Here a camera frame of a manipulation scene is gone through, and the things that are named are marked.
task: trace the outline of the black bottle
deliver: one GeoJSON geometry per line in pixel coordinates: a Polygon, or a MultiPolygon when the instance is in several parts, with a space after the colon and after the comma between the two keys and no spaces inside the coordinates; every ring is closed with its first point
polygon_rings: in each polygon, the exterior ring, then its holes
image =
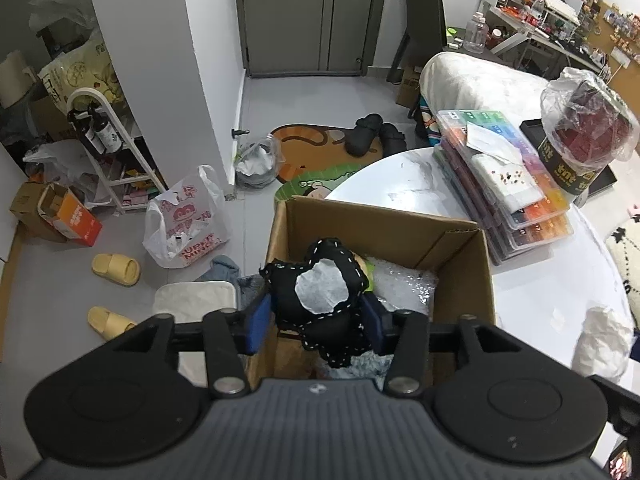
{"type": "Polygon", "coordinates": [[[113,124],[111,124],[109,118],[99,114],[96,108],[97,105],[91,103],[86,109],[89,115],[94,118],[95,134],[102,141],[106,149],[105,153],[115,153],[122,147],[122,139],[113,127],[113,124]]]}
{"type": "Polygon", "coordinates": [[[71,110],[66,115],[66,120],[73,126],[76,131],[76,137],[82,145],[87,149],[91,156],[96,160],[102,160],[106,148],[95,134],[94,129],[91,127],[91,117],[85,117],[84,119],[78,119],[78,114],[81,114],[78,110],[71,110]]]}

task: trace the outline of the orange box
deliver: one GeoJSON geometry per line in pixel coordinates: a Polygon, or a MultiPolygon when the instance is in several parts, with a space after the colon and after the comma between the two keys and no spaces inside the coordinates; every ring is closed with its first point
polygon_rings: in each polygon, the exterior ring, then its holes
{"type": "Polygon", "coordinates": [[[52,183],[38,202],[38,214],[70,240],[91,247],[102,224],[65,186],[52,183]]]}

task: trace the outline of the black plush toy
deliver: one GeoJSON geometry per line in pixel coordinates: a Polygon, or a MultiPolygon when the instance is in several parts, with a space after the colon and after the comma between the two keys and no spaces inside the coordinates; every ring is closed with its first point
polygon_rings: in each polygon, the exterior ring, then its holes
{"type": "Polygon", "coordinates": [[[317,349],[329,366],[349,366],[351,356],[370,349],[358,307],[369,280],[340,240],[318,240],[309,247],[305,263],[274,260],[260,274],[271,286],[278,327],[298,332],[303,347],[317,349]]]}

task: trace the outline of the gray tile floor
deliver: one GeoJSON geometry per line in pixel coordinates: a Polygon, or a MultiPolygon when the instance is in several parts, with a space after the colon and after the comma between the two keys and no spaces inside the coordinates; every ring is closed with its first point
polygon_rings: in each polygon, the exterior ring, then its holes
{"type": "MultiPolygon", "coordinates": [[[[242,107],[242,127],[252,137],[283,124],[307,123],[352,127],[376,112],[407,134],[409,149],[421,147],[407,119],[407,109],[395,104],[398,88],[373,78],[300,77],[249,80],[242,107]]],[[[18,478],[38,459],[22,422],[28,391],[44,376],[102,342],[86,323],[94,305],[143,320],[151,314],[155,291],[166,283],[199,277],[215,254],[231,257],[245,274],[264,261],[273,182],[263,190],[240,190],[226,206],[233,227],[231,239],[192,266],[167,270],[157,266],[142,247],[144,214],[115,217],[103,214],[102,232],[92,248],[57,245],[33,239],[25,244],[14,281],[6,324],[4,358],[0,364],[0,446],[10,478],[18,478]],[[91,272],[94,254],[124,253],[142,265],[140,282],[125,288],[91,272]]]]}

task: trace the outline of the gray door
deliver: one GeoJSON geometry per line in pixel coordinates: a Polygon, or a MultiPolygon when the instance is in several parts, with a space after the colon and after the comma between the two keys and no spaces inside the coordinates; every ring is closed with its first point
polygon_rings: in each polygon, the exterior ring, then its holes
{"type": "Polygon", "coordinates": [[[244,0],[252,75],[317,72],[323,0],[244,0]]]}
{"type": "Polygon", "coordinates": [[[334,0],[327,67],[330,72],[361,70],[370,6],[371,0],[334,0]]]}

